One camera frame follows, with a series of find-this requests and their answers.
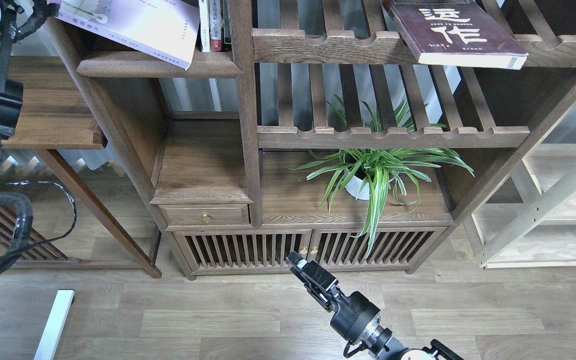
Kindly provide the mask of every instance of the wooden shelf board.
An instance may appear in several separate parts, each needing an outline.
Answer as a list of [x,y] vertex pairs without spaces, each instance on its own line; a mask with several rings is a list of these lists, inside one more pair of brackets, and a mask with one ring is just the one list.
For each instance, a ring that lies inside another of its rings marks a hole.
[[151,204],[246,204],[238,120],[172,121]]
[[[576,144],[541,144],[528,155],[539,187],[546,192],[576,165]],[[547,224],[576,224],[576,194],[562,203],[547,218]]]
[[381,133],[368,127],[337,132],[332,127],[301,131],[294,126],[260,125],[257,132],[260,148],[286,149],[518,148],[530,135],[526,126],[496,126],[486,131],[474,127],[452,131],[426,127],[415,132],[391,127]]
[[77,72],[92,78],[237,78],[242,69],[231,52],[195,50],[188,70],[140,51],[93,51]]
[[[493,239],[523,205],[487,203],[473,215],[479,241]],[[542,223],[512,242],[487,265],[488,268],[576,266],[576,225]]]
[[[312,37],[299,29],[253,29],[252,35],[258,63],[418,64],[396,31],[376,31],[368,39],[352,30]],[[576,68],[576,35],[558,36],[554,48],[535,34],[515,37],[529,54],[525,67]]]
[[5,148],[105,148],[106,138],[59,57],[13,56],[8,77],[23,83],[23,106]]
[[[329,214],[327,203],[320,206],[330,180],[320,175],[306,181],[308,170],[294,171],[313,161],[308,152],[263,152],[261,156],[263,223],[266,225],[292,224],[293,226],[335,226],[343,228],[363,226],[368,201],[356,200],[345,190],[339,190]],[[448,211],[444,195],[433,172],[427,172],[431,183],[421,182],[422,200],[412,213],[404,214],[413,207],[397,205],[389,194],[379,226],[419,227],[450,226],[453,217]],[[412,184],[408,185],[413,192]],[[400,197],[402,201],[414,201],[417,194]]]

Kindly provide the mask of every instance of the black cable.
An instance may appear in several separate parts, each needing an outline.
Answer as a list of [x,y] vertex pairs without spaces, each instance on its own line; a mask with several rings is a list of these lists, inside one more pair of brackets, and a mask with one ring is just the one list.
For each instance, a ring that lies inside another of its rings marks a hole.
[[32,248],[36,248],[37,246],[40,246],[43,244],[48,244],[50,242],[54,242],[55,240],[63,239],[65,237],[67,237],[68,235],[70,235],[70,233],[73,232],[73,229],[75,228],[75,224],[77,223],[77,205],[75,204],[75,199],[73,198],[71,193],[69,193],[68,190],[66,190],[66,188],[64,186],[62,186],[61,184],[58,184],[57,182],[53,182],[53,181],[24,180],[24,181],[20,181],[20,182],[5,182],[5,183],[0,184],[0,187],[25,186],[25,185],[32,185],[32,184],[54,185],[55,187],[60,189],[60,191],[62,191],[64,194],[66,194],[66,198],[68,198],[68,201],[70,202],[70,205],[72,207],[72,224],[71,224],[70,228],[66,231],[66,233],[64,233],[63,235],[53,237],[51,239],[39,241],[36,243],[29,243],[29,244],[26,244],[26,246],[22,246],[22,247],[14,250],[14,251],[9,251],[9,252],[5,253],[4,255],[0,256],[0,262],[5,261],[5,260],[10,259],[10,258],[13,258],[14,256],[22,255],[26,251],[29,251]]

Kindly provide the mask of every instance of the book spine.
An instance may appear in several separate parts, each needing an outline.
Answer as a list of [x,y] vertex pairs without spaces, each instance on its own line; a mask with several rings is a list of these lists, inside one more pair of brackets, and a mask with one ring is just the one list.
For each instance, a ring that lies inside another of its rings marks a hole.
[[199,39],[201,40],[201,51],[209,53],[211,50],[210,41],[210,11],[208,2],[210,0],[199,0]]
[[183,68],[184,70],[188,70],[188,68],[190,67],[190,64],[192,62],[192,57],[190,57],[189,61],[186,61],[184,59],[180,59],[178,57],[174,57],[172,55],[165,54],[165,53],[163,53],[163,52],[161,52],[155,48],[152,48],[152,47],[150,47],[144,43],[141,43],[139,41],[135,41],[134,39],[127,38],[127,37],[119,34],[118,32],[115,32],[113,30],[109,30],[108,28],[103,27],[102,25],[100,25],[98,23],[94,23],[92,21],[85,20],[85,19],[80,18],[76,15],[67,13],[66,11],[60,11],[57,18],[61,21],[66,22],[66,23],[73,24],[73,25],[76,25],[77,27],[88,30],[89,32],[97,34],[97,35],[104,37],[106,39],[110,39],[110,40],[115,41],[119,44],[123,44],[123,45],[126,45],[126,46],[133,48],[135,50],[141,51],[142,53],[151,55],[152,57],[163,60],[167,63],[179,66],[179,67]]
[[222,15],[221,0],[210,0],[210,51],[217,53],[222,50]]
[[412,55],[414,55],[414,58],[419,60],[419,57],[421,56],[421,48],[419,47],[419,44],[410,35],[410,32],[406,30],[406,26],[404,25],[402,19],[398,16],[397,11],[395,10],[395,5],[391,3],[391,1],[392,0],[382,0],[381,4],[383,5],[383,8],[386,9],[388,15],[394,21],[395,25],[397,26],[399,34],[401,34],[401,36],[404,38],[404,41],[406,41],[406,45],[412,52]]

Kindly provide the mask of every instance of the dark red book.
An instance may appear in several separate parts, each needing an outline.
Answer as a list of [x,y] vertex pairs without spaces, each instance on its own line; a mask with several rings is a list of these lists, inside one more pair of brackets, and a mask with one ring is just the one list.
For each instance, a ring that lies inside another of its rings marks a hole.
[[419,64],[519,70],[528,53],[474,0],[382,0]]

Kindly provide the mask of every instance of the wooden drawer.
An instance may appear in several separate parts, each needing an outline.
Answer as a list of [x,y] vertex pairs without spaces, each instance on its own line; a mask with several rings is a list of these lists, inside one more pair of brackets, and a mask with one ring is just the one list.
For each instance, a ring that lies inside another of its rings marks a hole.
[[248,224],[246,203],[213,205],[160,205],[168,226]]

